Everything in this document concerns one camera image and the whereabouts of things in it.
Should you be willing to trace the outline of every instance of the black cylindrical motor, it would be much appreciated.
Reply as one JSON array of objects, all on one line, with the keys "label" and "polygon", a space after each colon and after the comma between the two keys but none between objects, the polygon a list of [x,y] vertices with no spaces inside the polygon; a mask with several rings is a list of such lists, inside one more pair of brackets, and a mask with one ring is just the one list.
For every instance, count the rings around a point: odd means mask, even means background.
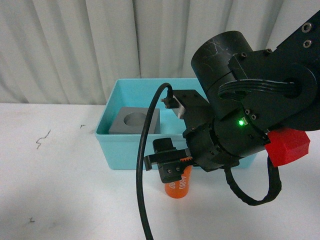
[{"label": "black cylindrical motor", "polygon": [[242,33],[227,31],[205,42],[191,60],[193,71],[219,120],[241,108],[239,102],[219,98],[218,90],[222,84],[235,80],[228,67],[230,58],[248,52],[252,49]]}]

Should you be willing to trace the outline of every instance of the coiled black cable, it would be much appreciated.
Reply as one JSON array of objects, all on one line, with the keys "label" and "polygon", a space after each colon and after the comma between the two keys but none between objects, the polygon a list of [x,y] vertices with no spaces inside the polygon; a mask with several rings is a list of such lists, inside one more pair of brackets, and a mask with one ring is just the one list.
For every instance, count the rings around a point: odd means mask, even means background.
[{"label": "coiled black cable", "polygon": [[241,79],[227,82],[219,87],[218,96],[222,99],[241,101],[248,92],[260,91],[269,94],[279,94],[288,98],[299,95],[299,89],[294,82],[278,82],[263,79]]}]

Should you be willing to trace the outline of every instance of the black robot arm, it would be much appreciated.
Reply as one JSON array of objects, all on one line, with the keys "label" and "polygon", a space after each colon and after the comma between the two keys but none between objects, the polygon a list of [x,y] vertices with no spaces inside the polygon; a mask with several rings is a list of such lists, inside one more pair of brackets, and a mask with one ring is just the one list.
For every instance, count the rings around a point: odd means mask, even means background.
[{"label": "black robot arm", "polygon": [[191,66],[207,100],[174,90],[174,105],[166,104],[183,109],[190,164],[207,172],[233,167],[264,150],[269,132],[320,129],[320,11],[274,52],[252,51],[240,32],[229,31],[204,43]]}]

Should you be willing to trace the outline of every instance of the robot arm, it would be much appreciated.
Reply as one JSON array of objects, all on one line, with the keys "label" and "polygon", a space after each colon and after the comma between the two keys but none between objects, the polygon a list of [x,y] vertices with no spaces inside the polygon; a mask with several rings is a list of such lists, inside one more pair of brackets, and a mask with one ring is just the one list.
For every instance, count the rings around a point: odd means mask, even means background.
[{"label": "robot arm", "polygon": [[[204,43],[191,66],[208,101],[195,90],[174,90],[174,101],[164,100],[184,119],[188,148],[176,152],[170,140],[158,139],[153,146],[161,157],[146,156],[146,169],[157,163],[161,180],[168,183],[181,179],[183,173],[168,173],[173,165],[181,170],[198,165],[210,172],[234,167],[241,158],[267,149],[277,167],[307,154],[309,139],[303,131],[320,129],[319,36],[320,11],[274,52],[252,51],[238,31]],[[270,154],[281,135],[287,141],[300,141],[294,146],[299,153],[289,161],[279,162]],[[180,155],[174,158],[172,151]],[[179,161],[190,156],[192,161]]]}]

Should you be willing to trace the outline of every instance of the black bracket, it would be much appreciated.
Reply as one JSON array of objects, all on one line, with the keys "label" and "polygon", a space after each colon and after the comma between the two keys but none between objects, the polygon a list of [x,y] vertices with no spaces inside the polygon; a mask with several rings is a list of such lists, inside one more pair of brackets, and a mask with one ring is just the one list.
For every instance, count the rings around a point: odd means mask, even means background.
[{"label": "black bracket", "polygon": [[152,145],[155,154],[144,157],[145,169],[149,171],[157,164],[164,184],[181,180],[186,167],[195,164],[189,149],[177,150],[169,137],[156,139]]}]

